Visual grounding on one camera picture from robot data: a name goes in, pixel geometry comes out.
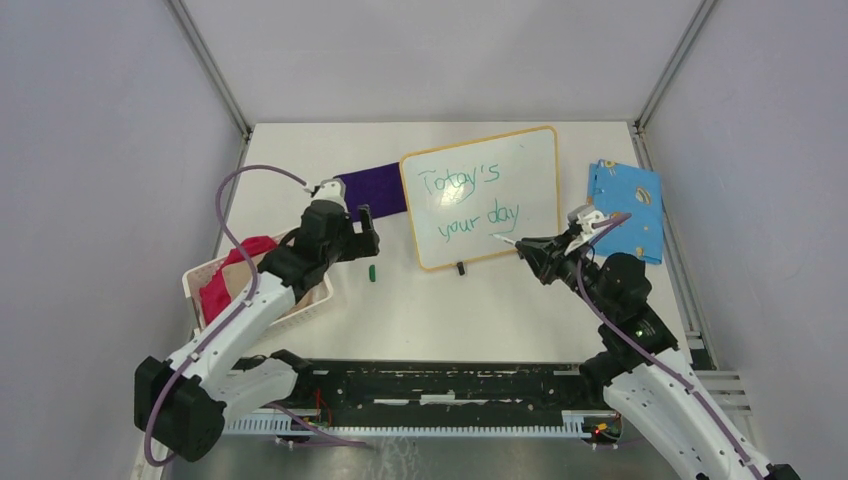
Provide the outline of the yellow framed whiteboard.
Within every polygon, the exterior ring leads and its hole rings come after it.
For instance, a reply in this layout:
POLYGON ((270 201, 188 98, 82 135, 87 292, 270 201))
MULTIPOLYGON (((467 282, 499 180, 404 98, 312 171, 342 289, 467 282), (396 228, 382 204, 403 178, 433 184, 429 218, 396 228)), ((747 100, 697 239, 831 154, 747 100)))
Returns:
POLYGON ((558 135, 551 126, 436 147, 399 162, 419 266, 503 255, 518 240, 563 229, 558 135))

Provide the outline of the green capped whiteboard marker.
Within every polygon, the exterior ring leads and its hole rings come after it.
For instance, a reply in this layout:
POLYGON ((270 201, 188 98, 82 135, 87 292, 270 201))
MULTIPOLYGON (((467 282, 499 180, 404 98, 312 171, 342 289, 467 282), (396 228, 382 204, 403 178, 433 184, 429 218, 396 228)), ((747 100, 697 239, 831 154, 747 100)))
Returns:
POLYGON ((490 236, 491 236, 492 238, 494 238, 494 239, 496 239, 496 240, 499 240, 499 241, 501 241, 501 242, 504 242, 504 243, 506 243, 506 244, 508 244, 508 245, 510 245, 510 246, 512 246, 512 247, 515 247, 515 245, 516 245, 516 243, 517 243, 517 241, 515 241, 515 240, 513 240, 513 239, 510 239, 510 238, 507 238, 507 237, 505 237, 505 236, 503 236, 503 235, 500 235, 500 234, 492 233, 492 234, 490 234, 490 236))

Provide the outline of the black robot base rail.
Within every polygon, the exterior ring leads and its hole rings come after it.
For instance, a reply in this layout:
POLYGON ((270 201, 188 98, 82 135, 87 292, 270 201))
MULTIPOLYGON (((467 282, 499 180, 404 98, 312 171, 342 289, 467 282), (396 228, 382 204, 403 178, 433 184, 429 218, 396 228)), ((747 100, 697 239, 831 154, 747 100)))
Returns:
POLYGON ((553 427, 612 410, 575 364, 307 359, 296 372, 280 405, 332 427, 553 427))

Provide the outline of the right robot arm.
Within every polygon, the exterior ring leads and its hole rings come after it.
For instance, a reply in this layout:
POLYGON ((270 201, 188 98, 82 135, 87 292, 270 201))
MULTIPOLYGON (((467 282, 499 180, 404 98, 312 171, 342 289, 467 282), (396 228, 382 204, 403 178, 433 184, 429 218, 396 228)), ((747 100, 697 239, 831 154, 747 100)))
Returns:
POLYGON ((709 394, 648 303, 645 263, 614 253, 597 264, 591 247, 569 247, 574 238, 524 238, 515 248, 542 284, 563 282, 601 322, 605 349, 579 367, 580 400, 621 414, 681 479, 798 478, 761 453, 709 394))

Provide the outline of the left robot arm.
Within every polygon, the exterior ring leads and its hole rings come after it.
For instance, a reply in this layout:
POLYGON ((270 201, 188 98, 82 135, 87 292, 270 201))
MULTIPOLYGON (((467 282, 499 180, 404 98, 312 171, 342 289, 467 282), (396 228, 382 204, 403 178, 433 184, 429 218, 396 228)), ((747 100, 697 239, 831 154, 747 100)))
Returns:
POLYGON ((152 466, 159 443, 172 456, 197 461, 231 423, 283 400, 306 405, 313 379, 293 362, 274 356, 240 373, 233 367, 272 323, 320 284, 338 262, 374 257, 379 236, 368 206, 358 208, 361 228, 346 208, 314 200, 298 228, 284 235, 259 263, 246 261, 251 279, 241 293, 197 337, 167 359, 147 357, 134 374, 134 423, 144 433, 144 454, 152 466))

